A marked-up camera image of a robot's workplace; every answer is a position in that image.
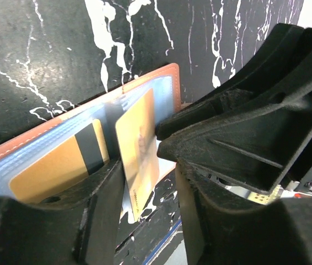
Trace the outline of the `gold credit card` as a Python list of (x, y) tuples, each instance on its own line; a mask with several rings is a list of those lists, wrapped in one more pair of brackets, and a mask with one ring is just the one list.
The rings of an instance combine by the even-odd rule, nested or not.
[(159, 178), (154, 93), (147, 90), (115, 124), (133, 219), (139, 220)]

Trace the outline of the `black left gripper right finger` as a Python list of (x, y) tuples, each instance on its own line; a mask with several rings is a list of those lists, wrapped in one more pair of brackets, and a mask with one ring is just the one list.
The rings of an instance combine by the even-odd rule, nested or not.
[(189, 264), (312, 264), (312, 197), (261, 205), (184, 160), (175, 176)]

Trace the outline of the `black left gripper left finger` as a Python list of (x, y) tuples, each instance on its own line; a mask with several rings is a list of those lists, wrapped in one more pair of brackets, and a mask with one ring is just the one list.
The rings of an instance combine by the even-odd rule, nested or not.
[(0, 264), (113, 264), (124, 186), (111, 160), (40, 204), (0, 197)]

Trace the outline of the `pink leather card holder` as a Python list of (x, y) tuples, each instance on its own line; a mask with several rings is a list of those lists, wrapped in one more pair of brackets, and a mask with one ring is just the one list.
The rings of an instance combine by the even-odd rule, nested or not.
[(179, 65), (170, 63), (92, 99), (0, 145), (0, 196), (14, 197), (9, 182), (26, 167), (48, 154), (94, 119), (106, 124), (107, 107), (119, 104), (126, 110), (137, 97), (152, 89), (156, 109), (171, 114), (180, 110)]

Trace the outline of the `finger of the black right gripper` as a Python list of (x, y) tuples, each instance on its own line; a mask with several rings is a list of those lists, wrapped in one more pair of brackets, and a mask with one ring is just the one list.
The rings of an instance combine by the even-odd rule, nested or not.
[(312, 28), (279, 23), (234, 77), (196, 102), (163, 120), (158, 138), (223, 114), (254, 99), (289, 74), (312, 51)]
[(254, 192), (312, 182), (312, 84), (273, 87), (162, 141), (158, 156)]

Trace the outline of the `gold card with stripe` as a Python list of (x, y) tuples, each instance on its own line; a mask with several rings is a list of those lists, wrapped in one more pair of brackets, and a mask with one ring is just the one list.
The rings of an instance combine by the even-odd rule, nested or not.
[(15, 197), (39, 203), (98, 171), (109, 160), (103, 127), (94, 119), (9, 182)]

